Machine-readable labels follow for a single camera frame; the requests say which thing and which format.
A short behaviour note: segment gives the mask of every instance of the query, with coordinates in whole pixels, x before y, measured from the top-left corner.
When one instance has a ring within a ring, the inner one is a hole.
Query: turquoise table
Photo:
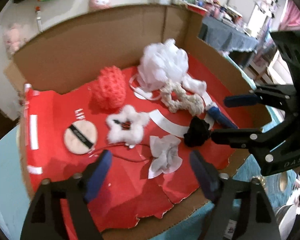
[[[251,79],[242,71],[242,76],[255,88]],[[272,122],[264,127],[267,131],[279,123],[272,108],[268,108]],[[10,240],[19,240],[23,221],[29,208],[30,200],[22,182],[19,153],[16,143],[17,128],[11,130],[0,140],[0,227]],[[252,155],[239,168],[234,179],[249,181],[252,176],[259,175],[260,168]],[[288,186],[283,193],[268,194],[272,207],[285,205],[292,193],[296,174],[288,171]],[[194,240],[201,231],[201,223],[205,215],[213,208],[212,203],[207,203],[194,212],[189,218],[156,236],[153,240]]]

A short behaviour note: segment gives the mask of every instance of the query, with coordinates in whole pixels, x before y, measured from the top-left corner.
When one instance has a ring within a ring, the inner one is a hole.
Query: white fluffy scrunchie
[[[171,93],[175,92],[178,100],[172,100]],[[161,101],[169,108],[169,111],[176,113],[179,109],[188,110],[192,116],[199,115],[204,111],[203,100],[198,94],[187,95],[186,91],[178,82],[168,80],[166,85],[160,89]]]

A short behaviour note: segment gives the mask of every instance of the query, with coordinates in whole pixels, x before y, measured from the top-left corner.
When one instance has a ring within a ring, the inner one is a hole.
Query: pink stuffed animal
[[[91,11],[101,10],[110,7],[110,0],[89,0]]]
[[[5,33],[6,48],[11,55],[13,55],[23,45],[20,29],[21,26],[19,24],[13,24]]]

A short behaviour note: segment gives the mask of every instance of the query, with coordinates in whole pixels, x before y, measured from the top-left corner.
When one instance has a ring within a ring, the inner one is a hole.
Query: pink curtain
[[[300,11],[292,0],[288,0],[287,11],[279,25],[280,31],[300,30]]]

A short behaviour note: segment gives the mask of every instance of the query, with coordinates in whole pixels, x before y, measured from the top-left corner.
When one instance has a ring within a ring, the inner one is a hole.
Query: gray tablecloth
[[[202,21],[199,37],[218,51],[253,51],[258,41],[237,31],[213,17],[205,17]]]

